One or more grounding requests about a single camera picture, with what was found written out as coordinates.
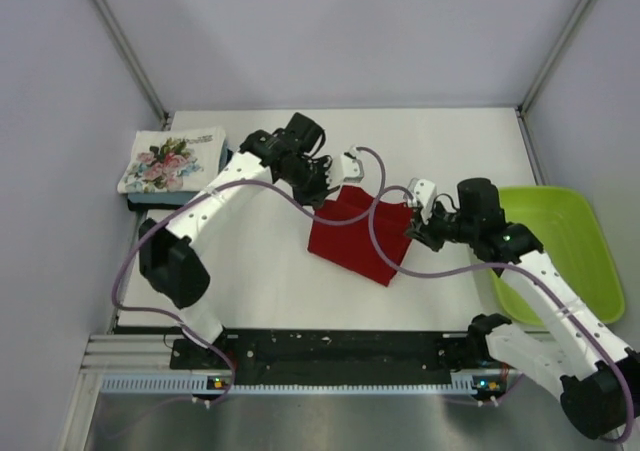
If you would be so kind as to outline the red t shirt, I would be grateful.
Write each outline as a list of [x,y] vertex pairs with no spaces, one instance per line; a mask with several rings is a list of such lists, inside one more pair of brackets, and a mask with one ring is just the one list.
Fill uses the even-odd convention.
[[[335,200],[328,200],[315,212],[320,218],[344,221],[367,211],[373,197],[359,187],[344,186]],[[400,265],[410,246],[405,231],[411,210],[403,204],[381,201],[374,215],[374,232],[379,247],[395,264]],[[346,226],[312,224],[307,250],[348,271],[387,287],[396,270],[386,264],[370,239],[368,222],[362,219]]]

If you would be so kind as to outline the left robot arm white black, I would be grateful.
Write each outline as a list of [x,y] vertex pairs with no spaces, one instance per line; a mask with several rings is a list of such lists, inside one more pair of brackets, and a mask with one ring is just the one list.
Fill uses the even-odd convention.
[[215,234],[245,204],[263,190],[262,184],[286,182],[303,206],[317,206],[328,196],[328,170],[332,158],[317,158],[326,133],[311,118],[294,113],[283,128],[258,130],[240,144],[214,180],[187,203],[187,210],[152,232],[149,219],[140,235],[149,239],[138,255],[140,274],[177,309],[189,329],[192,355],[205,367],[226,358],[227,345],[211,300],[205,296],[211,277],[201,255]]

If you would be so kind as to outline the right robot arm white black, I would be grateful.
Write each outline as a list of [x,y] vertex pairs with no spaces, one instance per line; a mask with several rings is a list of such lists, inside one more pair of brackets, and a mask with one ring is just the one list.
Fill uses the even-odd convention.
[[458,206],[448,211],[433,182],[413,179],[405,194],[412,210],[408,237],[432,251],[447,243],[468,246],[479,261],[475,267],[515,290],[557,344],[549,347],[502,315],[478,316],[468,328],[469,359],[518,370],[552,395],[585,437],[607,440],[619,430],[617,440],[626,441],[639,415],[638,352],[569,286],[535,234],[507,220],[489,179],[463,180],[457,193]]

